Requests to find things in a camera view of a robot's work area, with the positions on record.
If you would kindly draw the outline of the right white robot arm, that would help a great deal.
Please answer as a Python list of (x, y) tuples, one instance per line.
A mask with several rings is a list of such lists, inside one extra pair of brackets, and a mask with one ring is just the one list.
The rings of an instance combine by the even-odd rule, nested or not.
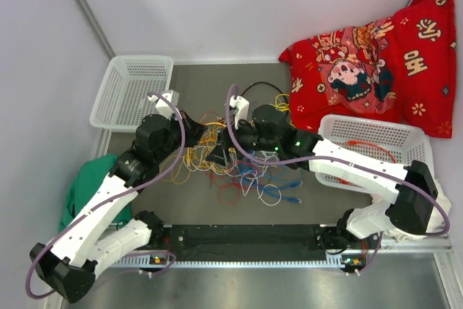
[(397, 238), (438, 236), (449, 230), (450, 203), (436, 184), (427, 164), (389, 163), (355, 153), (330, 140), (290, 125), (286, 115), (271, 105), (257, 107), (251, 121), (238, 107), (226, 112), (226, 127), (207, 160), (228, 165), (229, 151), (237, 157), (259, 160), (255, 152), (270, 151), (276, 165), (327, 174), (363, 187), (377, 197), (365, 208), (347, 211), (338, 222), (338, 240), (356, 247), (372, 234), (392, 233)]

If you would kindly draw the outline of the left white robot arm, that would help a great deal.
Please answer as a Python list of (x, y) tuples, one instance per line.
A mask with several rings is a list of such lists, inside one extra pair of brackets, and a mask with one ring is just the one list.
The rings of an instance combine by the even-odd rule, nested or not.
[(33, 246), (26, 279), (30, 281), (36, 273), (53, 292), (75, 303), (125, 255), (139, 247), (159, 247), (164, 232), (154, 213), (139, 213), (107, 237), (103, 233), (148, 185), (162, 178), (162, 162), (173, 153), (180, 155), (185, 148), (196, 146), (206, 130), (204, 124), (183, 111), (146, 116), (135, 131), (131, 147), (116, 159), (72, 222), (50, 242)]

